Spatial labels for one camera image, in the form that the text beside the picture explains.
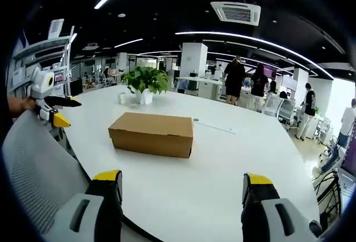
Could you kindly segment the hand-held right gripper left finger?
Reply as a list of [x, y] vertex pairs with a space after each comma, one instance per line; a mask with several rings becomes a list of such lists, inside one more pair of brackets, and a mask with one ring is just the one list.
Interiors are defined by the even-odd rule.
[[55, 214], [51, 241], [120, 241], [122, 172], [97, 174], [84, 194], [76, 194]]

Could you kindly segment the person's left hand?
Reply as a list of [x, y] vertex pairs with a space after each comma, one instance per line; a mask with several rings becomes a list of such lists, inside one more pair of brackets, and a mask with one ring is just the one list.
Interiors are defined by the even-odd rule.
[[8, 96], [8, 105], [11, 118], [18, 118], [26, 110], [33, 111], [36, 107], [36, 101], [31, 97], [24, 99]]

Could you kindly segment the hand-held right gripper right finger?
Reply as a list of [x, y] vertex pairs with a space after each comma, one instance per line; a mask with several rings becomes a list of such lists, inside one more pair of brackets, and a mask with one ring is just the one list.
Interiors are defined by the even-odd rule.
[[317, 241], [307, 219], [265, 176], [244, 174], [242, 206], [243, 241]]

